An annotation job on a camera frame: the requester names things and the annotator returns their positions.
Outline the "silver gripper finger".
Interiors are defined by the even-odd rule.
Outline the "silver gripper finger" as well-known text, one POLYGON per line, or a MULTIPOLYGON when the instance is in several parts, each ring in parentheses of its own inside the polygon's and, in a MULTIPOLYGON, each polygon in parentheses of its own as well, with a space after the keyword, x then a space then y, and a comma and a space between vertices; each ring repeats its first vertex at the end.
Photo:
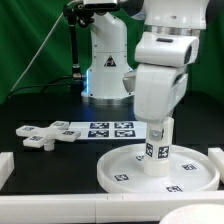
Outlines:
POLYGON ((161 140, 163 133, 162 123, 150 123, 149 124, 149 138, 151 140, 161 140))

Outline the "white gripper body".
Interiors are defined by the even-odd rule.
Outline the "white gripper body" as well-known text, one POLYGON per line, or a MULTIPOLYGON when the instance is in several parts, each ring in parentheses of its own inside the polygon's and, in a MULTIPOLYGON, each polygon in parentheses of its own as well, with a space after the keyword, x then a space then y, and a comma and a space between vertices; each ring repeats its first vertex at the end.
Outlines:
POLYGON ((183 98, 187 80, 186 67, 140 64, 135 82, 136 119, 144 122, 163 122, 183 98))

